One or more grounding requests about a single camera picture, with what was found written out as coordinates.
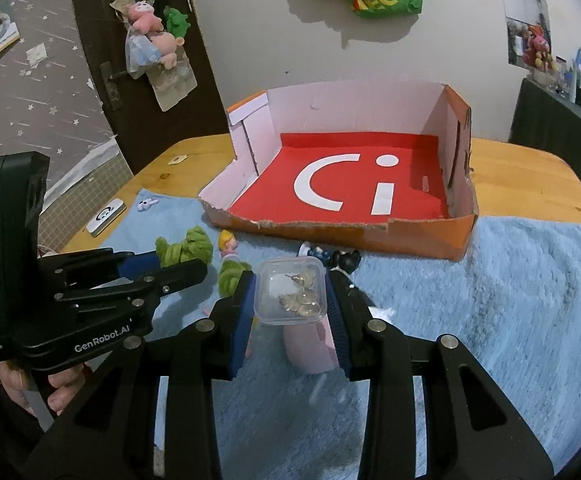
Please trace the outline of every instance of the white circle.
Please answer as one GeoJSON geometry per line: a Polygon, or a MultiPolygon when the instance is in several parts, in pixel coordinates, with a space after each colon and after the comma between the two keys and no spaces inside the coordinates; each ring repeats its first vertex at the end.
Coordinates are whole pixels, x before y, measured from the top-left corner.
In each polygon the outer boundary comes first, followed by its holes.
{"type": "Polygon", "coordinates": [[[399,159],[395,155],[379,155],[375,162],[382,168],[391,168],[392,166],[397,166],[399,159]]]}

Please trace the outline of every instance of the yellow hair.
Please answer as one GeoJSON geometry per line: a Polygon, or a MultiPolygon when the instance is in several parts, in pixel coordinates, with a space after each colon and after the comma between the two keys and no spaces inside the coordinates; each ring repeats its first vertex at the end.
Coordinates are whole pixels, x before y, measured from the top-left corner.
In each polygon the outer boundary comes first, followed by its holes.
{"type": "Polygon", "coordinates": [[[234,238],[234,235],[230,231],[227,231],[225,229],[224,229],[224,231],[219,233],[219,241],[217,242],[217,246],[219,247],[219,250],[223,251],[224,249],[226,249],[227,242],[232,240],[232,238],[234,238]]]}

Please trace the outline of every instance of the green plush toy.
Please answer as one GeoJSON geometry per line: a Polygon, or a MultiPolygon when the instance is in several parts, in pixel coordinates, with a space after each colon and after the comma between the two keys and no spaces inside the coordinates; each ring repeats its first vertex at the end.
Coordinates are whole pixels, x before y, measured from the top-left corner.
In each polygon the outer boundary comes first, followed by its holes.
{"type": "Polygon", "coordinates": [[[222,298],[227,298],[235,294],[237,284],[245,270],[251,270],[252,267],[246,262],[238,262],[236,260],[224,260],[219,271],[219,295],[222,298]]]}
{"type": "Polygon", "coordinates": [[[190,27],[190,23],[186,21],[188,14],[182,14],[173,7],[167,7],[164,10],[164,16],[166,17],[166,30],[176,38],[183,38],[190,27]]]}
{"type": "Polygon", "coordinates": [[[155,240],[155,253],[162,267],[170,267],[195,258],[210,265],[212,243],[206,231],[197,225],[186,232],[186,238],[180,244],[169,244],[165,238],[159,237],[155,240]]]}

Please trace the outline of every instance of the red box bottom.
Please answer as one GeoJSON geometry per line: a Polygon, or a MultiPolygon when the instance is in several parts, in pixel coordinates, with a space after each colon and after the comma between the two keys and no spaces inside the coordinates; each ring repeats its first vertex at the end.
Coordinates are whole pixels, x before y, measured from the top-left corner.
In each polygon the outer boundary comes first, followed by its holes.
{"type": "Polygon", "coordinates": [[[435,136],[351,132],[281,137],[280,153],[229,208],[233,215],[333,224],[449,217],[435,136]],[[317,162],[337,155],[349,160],[317,162]]]}

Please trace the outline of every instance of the dark brown door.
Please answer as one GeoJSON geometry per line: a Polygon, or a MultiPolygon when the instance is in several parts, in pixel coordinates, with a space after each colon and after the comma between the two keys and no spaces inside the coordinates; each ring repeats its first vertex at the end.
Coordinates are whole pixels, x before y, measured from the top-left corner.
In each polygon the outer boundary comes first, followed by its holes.
{"type": "Polygon", "coordinates": [[[137,80],[122,76],[114,80],[122,107],[112,109],[100,66],[110,61],[114,73],[126,69],[126,30],[109,5],[113,1],[73,0],[73,7],[84,54],[104,103],[104,113],[117,134],[117,141],[131,170],[138,173],[179,140],[223,134],[228,131],[228,126],[197,18],[194,9],[189,7],[192,0],[170,0],[170,4],[189,16],[190,28],[184,48],[197,79],[197,88],[163,112],[147,76],[137,80]]]}

